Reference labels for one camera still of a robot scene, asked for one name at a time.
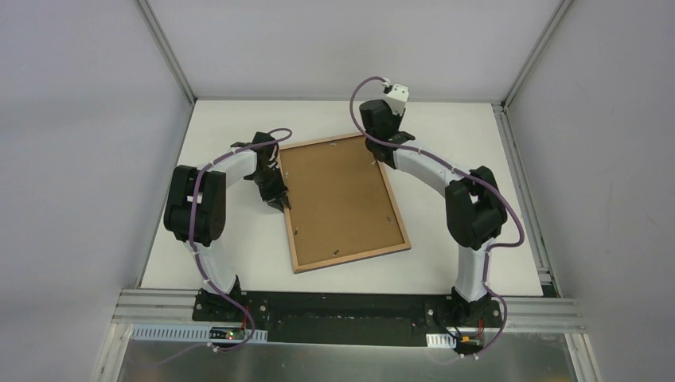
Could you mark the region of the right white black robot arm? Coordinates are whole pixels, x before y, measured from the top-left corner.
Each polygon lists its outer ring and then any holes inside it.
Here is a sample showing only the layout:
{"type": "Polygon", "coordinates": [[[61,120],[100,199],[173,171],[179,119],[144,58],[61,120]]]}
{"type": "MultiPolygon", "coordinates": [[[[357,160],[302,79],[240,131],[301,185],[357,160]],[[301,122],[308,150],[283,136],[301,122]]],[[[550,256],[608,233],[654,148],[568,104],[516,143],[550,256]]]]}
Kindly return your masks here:
{"type": "Polygon", "coordinates": [[[414,143],[413,135],[400,130],[402,116],[395,115],[382,99],[364,102],[359,113],[365,146],[373,157],[416,177],[443,197],[447,228],[458,244],[458,276],[451,290],[451,313],[458,324],[473,325],[482,318],[483,308],[491,300],[486,289],[488,248],[508,220],[506,208],[496,194],[494,174],[485,166],[458,170],[427,153],[414,143]]]}

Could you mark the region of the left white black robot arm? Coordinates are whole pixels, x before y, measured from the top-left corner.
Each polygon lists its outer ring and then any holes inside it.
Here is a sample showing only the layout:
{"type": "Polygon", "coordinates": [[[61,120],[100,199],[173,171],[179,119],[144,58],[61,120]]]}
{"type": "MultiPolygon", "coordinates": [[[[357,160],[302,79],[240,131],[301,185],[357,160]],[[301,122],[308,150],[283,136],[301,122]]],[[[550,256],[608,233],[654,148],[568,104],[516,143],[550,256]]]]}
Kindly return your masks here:
{"type": "Polygon", "coordinates": [[[248,311],[234,295],[238,276],[213,259],[226,223],[227,189],[240,180],[252,181],[261,200],[284,212],[291,208],[289,189],[280,168],[279,144],[292,136],[285,127],[258,131],[251,142],[236,142],[225,154],[201,167],[177,166],[172,174],[163,224],[185,244],[197,265],[205,291],[216,294],[212,310],[224,322],[248,311]]]}

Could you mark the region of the wooden picture frame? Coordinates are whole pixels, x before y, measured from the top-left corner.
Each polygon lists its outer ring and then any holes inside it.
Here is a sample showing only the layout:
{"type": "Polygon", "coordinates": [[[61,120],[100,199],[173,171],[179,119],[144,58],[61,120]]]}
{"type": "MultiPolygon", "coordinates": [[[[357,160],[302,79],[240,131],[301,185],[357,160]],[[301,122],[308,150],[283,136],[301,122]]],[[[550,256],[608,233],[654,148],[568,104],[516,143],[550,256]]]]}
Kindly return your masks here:
{"type": "Polygon", "coordinates": [[[279,150],[294,273],[411,249],[384,165],[347,134],[279,150]]]}

